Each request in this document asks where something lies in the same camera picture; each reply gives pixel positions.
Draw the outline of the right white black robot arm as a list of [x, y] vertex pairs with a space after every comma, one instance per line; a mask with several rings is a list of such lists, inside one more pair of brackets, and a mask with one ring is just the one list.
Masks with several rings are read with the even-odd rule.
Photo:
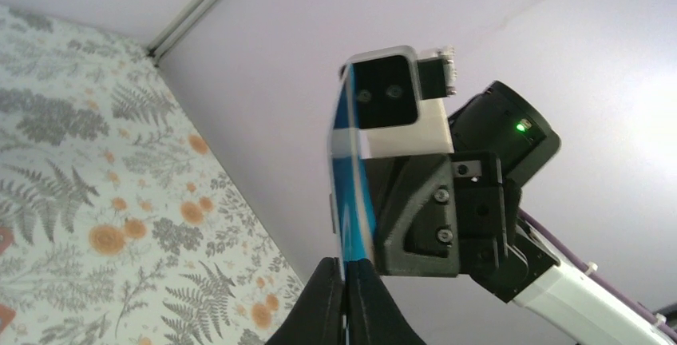
[[579, 344], [675, 343], [674, 311], [622, 296], [521, 210], [561, 140], [513, 89], [495, 81], [451, 115], [441, 98], [411, 96], [359, 113], [381, 273], [467, 275]]

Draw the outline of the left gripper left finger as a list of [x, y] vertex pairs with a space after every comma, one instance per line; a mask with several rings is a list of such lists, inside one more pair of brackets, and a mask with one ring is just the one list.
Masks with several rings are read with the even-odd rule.
[[339, 259], [325, 257], [267, 345], [339, 345], [344, 283]]

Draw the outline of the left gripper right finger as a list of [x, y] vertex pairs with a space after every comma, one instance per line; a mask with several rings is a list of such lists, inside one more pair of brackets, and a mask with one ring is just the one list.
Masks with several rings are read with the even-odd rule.
[[369, 260], [346, 263], [347, 342], [425, 345], [409, 325]]

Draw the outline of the blue striped card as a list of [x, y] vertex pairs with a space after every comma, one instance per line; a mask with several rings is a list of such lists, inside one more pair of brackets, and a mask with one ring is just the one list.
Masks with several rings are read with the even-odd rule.
[[338, 235], [342, 278], [348, 265], [374, 258], [376, 219], [366, 178], [352, 64], [341, 69], [335, 115], [327, 138], [331, 212]]

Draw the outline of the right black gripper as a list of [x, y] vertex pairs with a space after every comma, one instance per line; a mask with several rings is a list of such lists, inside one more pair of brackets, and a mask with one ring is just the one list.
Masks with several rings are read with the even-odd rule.
[[501, 81], [448, 122], [456, 206], [448, 153], [366, 160], [374, 266], [382, 276], [451, 278], [461, 256], [461, 273], [509, 303], [559, 263], [534, 238], [520, 203], [522, 188], [560, 150], [560, 136]]

